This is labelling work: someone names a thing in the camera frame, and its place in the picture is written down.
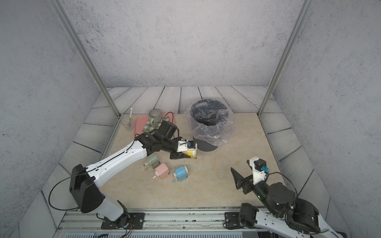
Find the blue pencil sharpener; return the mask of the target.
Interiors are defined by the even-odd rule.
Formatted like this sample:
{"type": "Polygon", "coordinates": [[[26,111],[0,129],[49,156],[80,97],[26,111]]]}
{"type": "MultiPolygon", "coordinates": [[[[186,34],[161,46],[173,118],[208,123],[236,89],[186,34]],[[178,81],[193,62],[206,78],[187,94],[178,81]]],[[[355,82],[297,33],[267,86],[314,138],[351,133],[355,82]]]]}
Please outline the blue pencil sharpener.
{"type": "Polygon", "coordinates": [[[186,166],[180,166],[174,171],[175,180],[173,183],[178,181],[184,181],[188,178],[188,169],[186,166]]]}

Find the pink pencil sharpener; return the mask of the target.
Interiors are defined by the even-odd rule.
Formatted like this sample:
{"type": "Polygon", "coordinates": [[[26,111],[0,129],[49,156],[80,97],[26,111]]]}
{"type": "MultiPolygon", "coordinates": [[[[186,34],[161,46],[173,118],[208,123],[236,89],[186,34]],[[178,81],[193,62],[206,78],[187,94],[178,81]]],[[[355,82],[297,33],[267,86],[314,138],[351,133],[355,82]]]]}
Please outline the pink pencil sharpener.
{"type": "Polygon", "coordinates": [[[168,177],[170,174],[169,168],[166,164],[160,164],[158,167],[155,168],[155,174],[152,177],[153,179],[155,178],[160,178],[160,179],[165,179],[168,177]]]}

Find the green white pencil sharpener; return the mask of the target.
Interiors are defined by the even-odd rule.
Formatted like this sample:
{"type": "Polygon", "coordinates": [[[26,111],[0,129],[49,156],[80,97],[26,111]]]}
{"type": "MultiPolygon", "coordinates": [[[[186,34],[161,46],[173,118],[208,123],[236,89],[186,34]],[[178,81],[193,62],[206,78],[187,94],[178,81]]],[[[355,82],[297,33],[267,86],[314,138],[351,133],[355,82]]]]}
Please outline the green white pencil sharpener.
{"type": "Polygon", "coordinates": [[[154,153],[151,155],[145,157],[145,163],[144,163],[144,170],[147,171],[148,169],[155,169],[160,165],[160,160],[158,156],[154,153]]]}

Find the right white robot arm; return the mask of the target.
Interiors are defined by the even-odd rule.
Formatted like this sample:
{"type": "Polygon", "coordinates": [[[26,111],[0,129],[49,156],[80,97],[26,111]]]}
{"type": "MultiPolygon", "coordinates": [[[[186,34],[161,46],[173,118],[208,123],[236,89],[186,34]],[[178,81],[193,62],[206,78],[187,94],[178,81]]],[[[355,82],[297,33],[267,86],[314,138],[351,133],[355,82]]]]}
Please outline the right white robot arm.
{"type": "Polygon", "coordinates": [[[241,204],[238,213],[226,212],[225,229],[264,229],[284,238],[346,238],[335,231],[310,202],[282,183],[268,185],[266,179],[254,182],[254,176],[243,177],[231,169],[235,186],[243,193],[253,192],[267,212],[249,203],[241,204]]]}

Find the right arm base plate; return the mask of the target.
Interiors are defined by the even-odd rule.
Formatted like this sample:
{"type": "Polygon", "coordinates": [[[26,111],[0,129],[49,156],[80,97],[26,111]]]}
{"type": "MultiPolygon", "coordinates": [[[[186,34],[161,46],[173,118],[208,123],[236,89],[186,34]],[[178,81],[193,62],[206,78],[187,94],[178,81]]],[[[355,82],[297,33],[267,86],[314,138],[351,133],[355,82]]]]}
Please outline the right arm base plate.
{"type": "Polygon", "coordinates": [[[223,228],[227,230],[247,229],[239,212],[225,212],[223,228]]]}

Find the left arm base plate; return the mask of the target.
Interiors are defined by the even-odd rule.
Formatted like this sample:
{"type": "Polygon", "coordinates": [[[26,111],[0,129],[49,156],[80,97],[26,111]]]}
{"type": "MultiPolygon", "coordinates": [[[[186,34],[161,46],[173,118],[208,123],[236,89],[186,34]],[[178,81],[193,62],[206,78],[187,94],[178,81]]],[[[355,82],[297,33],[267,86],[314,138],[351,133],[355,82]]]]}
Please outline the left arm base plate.
{"type": "Polygon", "coordinates": [[[141,230],[144,224],[145,213],[129,213],[123,214],[116,221],[110,221],[108,218],[104,218],[101,230],[141,230]]]}

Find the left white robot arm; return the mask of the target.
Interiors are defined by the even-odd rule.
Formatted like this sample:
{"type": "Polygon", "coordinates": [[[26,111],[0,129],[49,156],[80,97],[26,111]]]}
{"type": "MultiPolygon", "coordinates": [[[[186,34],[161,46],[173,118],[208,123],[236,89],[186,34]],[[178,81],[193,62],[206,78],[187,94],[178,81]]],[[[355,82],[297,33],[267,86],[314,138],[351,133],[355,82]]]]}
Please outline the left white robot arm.
{"type": "Polygon", "coordinates": [[[82,213],[102,215],[118,229],[131,225],[127,208],[121,202],[106,197],[100,187],[123,169],[154,152],[168,152],[171,160],[196,157],[197,143],[181,136],[174,137],[179,132],[175,124],[163,121],[158,129],[136,135],[130,144],[111,156],[86,167],[81,164],[75,166],[68,180],[69,193],[76,208],[82,213]]]}

